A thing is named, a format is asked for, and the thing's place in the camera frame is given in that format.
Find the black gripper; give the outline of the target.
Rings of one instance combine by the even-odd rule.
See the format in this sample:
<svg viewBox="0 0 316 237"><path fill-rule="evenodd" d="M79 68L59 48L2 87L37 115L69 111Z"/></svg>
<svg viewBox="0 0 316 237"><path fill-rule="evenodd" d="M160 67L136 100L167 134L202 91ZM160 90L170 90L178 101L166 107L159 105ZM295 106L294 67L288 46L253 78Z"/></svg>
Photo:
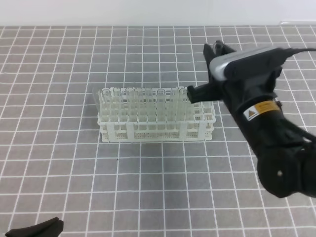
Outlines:
<svg viewBox="0 0 316 237"><path fill-rule="evenodd" d="M211 75L210 83L188 86L187 97L190 103L222 100L235 121L281 120L281 104L274 92L281 67L249 78L220 80L218 73L210 71L210 62L216 57L233 52L236 50L221 40L217 40L213 45L204 44L203 55L207 72Z"/></svg>

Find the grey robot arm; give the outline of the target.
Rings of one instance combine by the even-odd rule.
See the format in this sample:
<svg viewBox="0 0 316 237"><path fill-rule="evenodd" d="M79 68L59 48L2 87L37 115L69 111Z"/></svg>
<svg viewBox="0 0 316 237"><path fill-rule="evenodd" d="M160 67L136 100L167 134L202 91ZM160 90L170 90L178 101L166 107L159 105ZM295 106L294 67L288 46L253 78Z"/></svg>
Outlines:
<svg viewBox="0 0 316 237"><path fill-rule="evenodd" d="M285 61L301 48L261 47L236 51L205 44L208 83L188 86L191 103L222 101L257 157L263 187L284 198L316 195L316 138L283 114L275 93Z"/></svg>

